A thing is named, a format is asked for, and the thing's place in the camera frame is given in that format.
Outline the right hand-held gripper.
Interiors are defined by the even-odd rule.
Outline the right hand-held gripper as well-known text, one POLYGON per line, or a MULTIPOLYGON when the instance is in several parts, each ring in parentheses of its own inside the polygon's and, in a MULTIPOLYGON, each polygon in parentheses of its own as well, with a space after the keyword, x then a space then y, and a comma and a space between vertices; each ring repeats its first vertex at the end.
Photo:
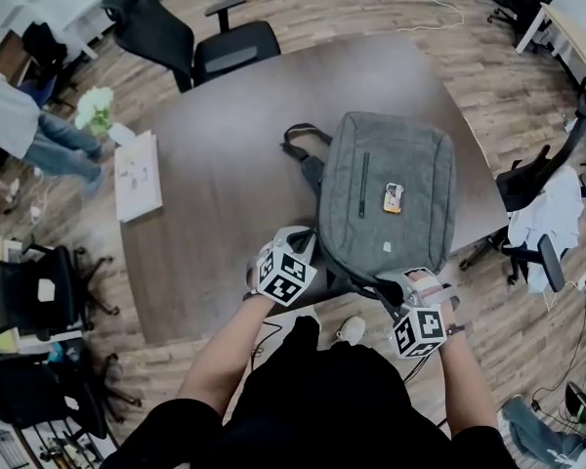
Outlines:
POLYGON ((451 301, 457 307, 460 300, 452 285, 422 297, 411 289, 404 272, 390 271, 375 276, 374 291, 388 314, 396 323, 392 331, 392 346, 400 359, 426 358, 447 338, 459 330, 445 323, 441 304, 451 301))

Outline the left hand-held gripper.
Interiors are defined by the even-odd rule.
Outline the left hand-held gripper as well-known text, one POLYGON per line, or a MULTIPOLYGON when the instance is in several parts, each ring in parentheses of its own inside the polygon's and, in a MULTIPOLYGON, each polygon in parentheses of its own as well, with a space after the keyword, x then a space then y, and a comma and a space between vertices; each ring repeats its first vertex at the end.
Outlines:
POLYGON ((316 234, 313 228, 288 226, 276 233, 272 243, 277 247, 264 249, 249 271, 248 294, 260 294, 289 307, 316 276, 317 270, 311 266, 316 234))

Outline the grey fabric backpack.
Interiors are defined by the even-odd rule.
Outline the grey fabric backpack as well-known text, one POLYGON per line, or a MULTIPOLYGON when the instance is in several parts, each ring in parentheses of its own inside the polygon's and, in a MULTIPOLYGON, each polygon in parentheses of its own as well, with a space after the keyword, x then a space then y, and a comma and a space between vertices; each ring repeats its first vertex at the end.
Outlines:
POLYGON ((451 138, 410 118, 352 111, 327 134, 291 126, 281 147, 317 198, 316 237, 326 269, 351 291, 378 297, 375 276, 445 266, 455 228, 451 138), (383 210, 385 186, 403 186, 401 212, 383 210))

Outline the person's left forearm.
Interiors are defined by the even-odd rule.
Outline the person's left forearm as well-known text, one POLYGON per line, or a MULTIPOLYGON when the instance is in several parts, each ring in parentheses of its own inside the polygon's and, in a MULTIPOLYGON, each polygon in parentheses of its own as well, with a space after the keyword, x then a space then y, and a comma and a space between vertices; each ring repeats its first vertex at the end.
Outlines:
POLYGON ((177 397, 208 405, 223 419, 273 306, 263 295, 246 299, 192 360, 177 397))

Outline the person's right forearm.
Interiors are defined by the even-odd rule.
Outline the person's right forearm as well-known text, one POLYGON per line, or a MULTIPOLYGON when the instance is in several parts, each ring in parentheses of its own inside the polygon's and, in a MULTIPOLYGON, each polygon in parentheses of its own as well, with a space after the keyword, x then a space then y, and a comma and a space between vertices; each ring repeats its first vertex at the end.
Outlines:
POLYGON ((439 348, 445 389, 445 412, 451 437, 474 427, 497 429, 497 411, 491 390, 460 331, 439 348))

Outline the person's right hand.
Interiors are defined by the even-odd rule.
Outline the person's right hand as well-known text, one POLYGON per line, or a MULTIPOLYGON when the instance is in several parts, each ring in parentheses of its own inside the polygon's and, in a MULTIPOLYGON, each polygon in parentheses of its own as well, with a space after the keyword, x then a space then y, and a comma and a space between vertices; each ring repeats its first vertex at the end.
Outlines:
POLYGON ((429 270, 411 270, 404 275, 423 306, 439 306, 454 295, 453 287, 450 284, 443 284, 429 270))

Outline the person's white shoe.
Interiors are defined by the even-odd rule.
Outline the person's white shoe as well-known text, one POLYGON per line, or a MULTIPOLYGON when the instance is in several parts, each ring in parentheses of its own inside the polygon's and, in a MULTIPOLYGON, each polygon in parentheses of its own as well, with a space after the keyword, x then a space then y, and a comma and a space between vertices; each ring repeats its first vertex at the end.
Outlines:
POLYGON ((365 330, 365 320, 360 316, 352 316, 345 320, 336 332, 336 341, 338 343, 343 342, 355 346, 362 341, 365 330))

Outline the small orange card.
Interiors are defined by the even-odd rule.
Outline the small orange card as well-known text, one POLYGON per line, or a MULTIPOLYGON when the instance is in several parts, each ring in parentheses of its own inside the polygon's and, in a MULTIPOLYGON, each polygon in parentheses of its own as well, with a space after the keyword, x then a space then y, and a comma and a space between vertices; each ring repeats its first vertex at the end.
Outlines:
POLYGON ((396 183, 388 183, 385 186, 383 210, 387 213, 399 214, 401 212, 402 194, 402 185, 396 183))

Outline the person's black shirt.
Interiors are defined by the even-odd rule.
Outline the person's black shirt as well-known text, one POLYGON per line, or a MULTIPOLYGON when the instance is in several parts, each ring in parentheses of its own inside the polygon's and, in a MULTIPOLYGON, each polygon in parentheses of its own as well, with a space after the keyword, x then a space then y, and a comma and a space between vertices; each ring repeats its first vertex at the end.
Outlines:
POLYGON ((518 469, 493 427, 444 434, 375 350, 317 339, 298 319, 229 421, 198 400, 162 403, 101 469, 518 469))

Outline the white cloth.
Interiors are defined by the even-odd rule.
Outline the white cloth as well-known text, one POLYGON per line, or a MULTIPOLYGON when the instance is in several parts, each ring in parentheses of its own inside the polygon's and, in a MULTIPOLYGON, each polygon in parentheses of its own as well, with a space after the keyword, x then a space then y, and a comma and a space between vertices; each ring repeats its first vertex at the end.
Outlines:
POLYGON ((579 240, 579 218, 583 210, 580 181, 569 165, 559 168, 540 194, 524 209, 510 214, 508 239, 512 247, 523 244, 537 250, 543 235, 551 240, 560 261, 564 251, 579 240))

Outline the white vase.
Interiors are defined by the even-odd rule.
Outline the white vase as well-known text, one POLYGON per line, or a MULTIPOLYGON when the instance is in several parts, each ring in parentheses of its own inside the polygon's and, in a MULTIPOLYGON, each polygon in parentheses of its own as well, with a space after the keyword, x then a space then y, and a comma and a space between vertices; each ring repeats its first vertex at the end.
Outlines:
POLYGON ((108 136, 119 146, 131 144, 136 139, 136 134, 126 125, 113 122, 107 130, 108 136))

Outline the black high-back office chair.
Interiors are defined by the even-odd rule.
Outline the black high-back office chair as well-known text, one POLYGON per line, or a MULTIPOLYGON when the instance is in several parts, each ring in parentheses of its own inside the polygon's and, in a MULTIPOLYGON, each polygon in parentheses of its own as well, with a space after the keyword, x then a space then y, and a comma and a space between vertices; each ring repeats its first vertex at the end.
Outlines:
POLYGON ((158 0, 102 0, 123 50, 170 70, 184 93, 227 73, 281 54, 267 21, 232 27, 229 10, 245 0, 220 1, 205 11, 218 17, 220 32, 200 42, 192 29, 158 0))

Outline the white flower bouquet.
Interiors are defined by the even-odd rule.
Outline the white flower bouquet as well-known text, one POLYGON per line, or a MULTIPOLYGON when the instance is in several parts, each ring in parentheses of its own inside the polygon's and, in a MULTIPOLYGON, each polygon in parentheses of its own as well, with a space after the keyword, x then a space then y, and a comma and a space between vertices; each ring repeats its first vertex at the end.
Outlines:
POLYGON ((79 99, 74 125, 88 128, 94 136, 100 136, 111 127, 114 94, 110 87, 93 87, 79 99))

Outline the black mesh office chair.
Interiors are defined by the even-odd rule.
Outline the black mesh office chair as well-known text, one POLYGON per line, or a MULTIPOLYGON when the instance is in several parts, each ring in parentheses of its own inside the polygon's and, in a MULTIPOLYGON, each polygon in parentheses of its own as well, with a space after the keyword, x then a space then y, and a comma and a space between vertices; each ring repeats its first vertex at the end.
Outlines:
POLYGON ((82 246, 70 250, 64 245, 49 248, 32 243, 26 247, 30 249, 40 256, 18 263, 0 260, 0 334, 17 329, 47 341, 76 324, 93 329, 93 309, 109 316, 120 313, 89 287, 100 267, 113 262, 111 256, 99 258, 85 270, 81 260, 89 251, 82 246))

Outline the white desk with wooden top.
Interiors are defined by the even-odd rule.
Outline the white desk with wooden top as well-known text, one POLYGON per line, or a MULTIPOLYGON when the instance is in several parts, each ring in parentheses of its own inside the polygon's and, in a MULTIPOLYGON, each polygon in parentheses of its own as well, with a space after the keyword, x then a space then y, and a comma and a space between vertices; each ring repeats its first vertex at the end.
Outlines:
POLYGON ((574 64, 582 64, 580 72, 586 73, 585 28, 564 12, 545 3, 540 4, 540 10, 515 47, 516 53, 520 55, 525 50, 544 21, 549 21, 558 31, 554 39, 552 56, 555 59, 560 59, 570 72, 572 72, 571 67, 574 64))

